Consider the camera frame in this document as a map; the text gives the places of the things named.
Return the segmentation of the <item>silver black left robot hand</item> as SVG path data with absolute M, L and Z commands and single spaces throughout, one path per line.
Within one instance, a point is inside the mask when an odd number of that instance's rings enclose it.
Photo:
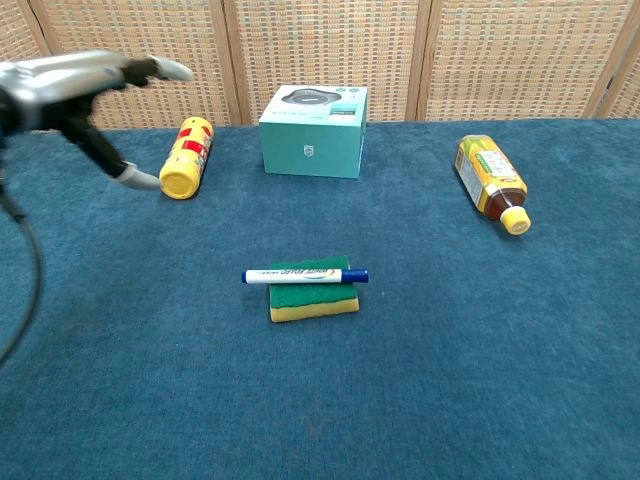
M 190 81 L 187 66 L 159 56 L 133 59 L 94 49 L 1 63 L 1 136 L 56 130 L 78 146 L 114 181 L 129 188 L 160 187 L 157 176 L 122 159 L 91 121 L 94 99 L 129 85 L 159 80 Z

